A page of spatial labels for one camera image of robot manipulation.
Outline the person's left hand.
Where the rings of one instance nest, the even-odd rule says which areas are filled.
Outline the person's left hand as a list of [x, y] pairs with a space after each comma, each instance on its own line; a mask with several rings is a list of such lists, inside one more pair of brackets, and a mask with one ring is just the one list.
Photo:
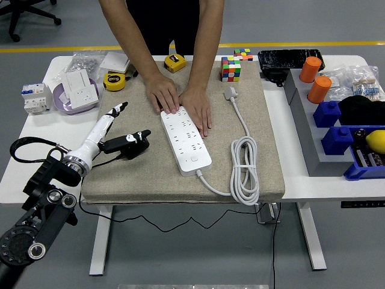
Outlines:
[[212, 120], [206, 89], [189, 85], [179, 96], [179, 103], [187, 111], [201, 137], [207, 137], [212, 128]]

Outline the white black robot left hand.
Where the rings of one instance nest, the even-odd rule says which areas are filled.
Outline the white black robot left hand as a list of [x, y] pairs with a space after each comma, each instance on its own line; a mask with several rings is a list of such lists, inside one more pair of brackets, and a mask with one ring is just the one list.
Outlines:
[[118, 154], [119, 158], [124, 157], [129, 160], [136, 158], [144, 152], [149, 147], [147, 137], [151, 134], [151, 131], [148, 129], [105, 140], [105, 136], [111, 128], [114, 119], [127, 106], [127, 102], [118, 104], [108, 113], [104, 114], [83, 141], [81, 147], [70, 151], [63, 160], [90, 170], [92, 168], [92, 161], [100, 152], [105, 154], [120, 152]]

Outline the person's right hand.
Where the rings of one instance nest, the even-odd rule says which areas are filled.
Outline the person's right hand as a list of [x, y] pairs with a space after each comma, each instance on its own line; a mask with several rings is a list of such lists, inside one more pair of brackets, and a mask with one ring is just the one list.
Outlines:
[[157, 113], [163, 110], [175, 114], [179, 110], [178, 93], [170, 78], [157, 73], [146, 78], [144, 82], [146, 95]]

